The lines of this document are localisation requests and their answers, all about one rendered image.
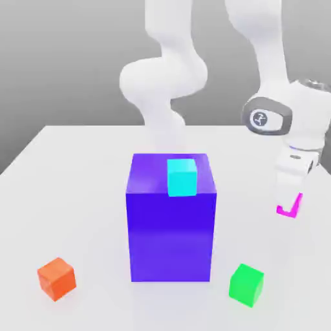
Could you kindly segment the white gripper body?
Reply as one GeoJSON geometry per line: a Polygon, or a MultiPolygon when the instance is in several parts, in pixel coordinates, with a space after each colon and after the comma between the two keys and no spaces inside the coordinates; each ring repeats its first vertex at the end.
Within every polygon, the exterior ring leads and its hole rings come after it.
{"type": "Polygon", "coordinates": [[[300,182],[319,164],[319,150],[294,149],[284,146],[276,160],[277,180],[300,182]]]}

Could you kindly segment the small magenta cube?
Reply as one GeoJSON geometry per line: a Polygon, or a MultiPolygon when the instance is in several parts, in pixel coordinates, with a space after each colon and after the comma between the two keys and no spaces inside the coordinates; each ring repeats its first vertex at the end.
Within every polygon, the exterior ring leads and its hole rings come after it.
{"type": "Polygon", "coordinates": [[[285,217],[290,217],[295,219],[299,212],[302,197],[303,194],[299,193],[290,211],[285,211],[282,206],[278,205],[276,207],[276,213],[285,217]]]}

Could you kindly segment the small green cube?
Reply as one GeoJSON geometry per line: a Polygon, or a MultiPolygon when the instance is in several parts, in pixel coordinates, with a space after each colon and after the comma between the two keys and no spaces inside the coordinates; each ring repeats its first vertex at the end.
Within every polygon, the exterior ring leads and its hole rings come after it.
{"type": "Polygon", "coordinates": [[[229,296],[252,308],[262,293],[264,273],[240,264],[230,279],[229,296]]]}

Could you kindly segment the small cyan cube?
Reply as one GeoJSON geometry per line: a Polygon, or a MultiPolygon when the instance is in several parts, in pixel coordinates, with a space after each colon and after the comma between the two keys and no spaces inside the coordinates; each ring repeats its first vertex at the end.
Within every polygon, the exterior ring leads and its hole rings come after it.
{"type": "Polygon", "coordinates": [[[197,194],[197,165],[192,158],[167,160],[167,192],[170,197],[197,194]]]}

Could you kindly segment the small orange cube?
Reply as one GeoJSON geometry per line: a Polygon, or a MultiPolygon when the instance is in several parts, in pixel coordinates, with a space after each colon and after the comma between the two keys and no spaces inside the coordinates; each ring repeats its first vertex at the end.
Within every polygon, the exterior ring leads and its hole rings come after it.
{"type": "Polygon", "coordinates": [[[76,287],[74,268],[60,257],[39,268],[37,276],[41,289],[53,301],[62,298],[76,287]]]}

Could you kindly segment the large blue box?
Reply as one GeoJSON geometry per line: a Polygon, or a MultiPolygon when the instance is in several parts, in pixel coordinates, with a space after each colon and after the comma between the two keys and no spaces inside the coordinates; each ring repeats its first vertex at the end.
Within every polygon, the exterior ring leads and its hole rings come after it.
{"type": "Polygon", "coordinates": [[[125,192],[131,280],[208,282],[217,190],[208,156],[135,153],[125,192]],[[168,160],[194,160],[197,193],[171,197],[168,160]]]}

